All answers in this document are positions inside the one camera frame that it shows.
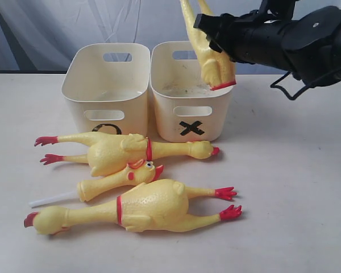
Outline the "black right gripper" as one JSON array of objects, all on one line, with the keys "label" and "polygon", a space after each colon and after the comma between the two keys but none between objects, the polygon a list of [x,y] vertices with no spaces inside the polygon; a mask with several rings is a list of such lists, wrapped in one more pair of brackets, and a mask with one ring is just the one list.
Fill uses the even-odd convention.
[{"label": "black right gripper", "polygon": [[251,11],[242,16],[197,14],[193,27],[206,35],[209,47],[237,63],[289,65],[282,39],[290,14]]}]

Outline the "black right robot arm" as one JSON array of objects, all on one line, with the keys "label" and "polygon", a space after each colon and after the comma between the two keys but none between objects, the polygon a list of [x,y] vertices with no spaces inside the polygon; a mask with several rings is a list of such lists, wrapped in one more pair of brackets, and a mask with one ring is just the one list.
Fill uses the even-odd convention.
[{"label": "black right robot arm", "polygon": [[341,80],[341,9],[326,6],[294,20],[294,6],[269,6],[242,16],[198,14],[193,27],[209,46],[237,63],[288,71],[304,84]]}]

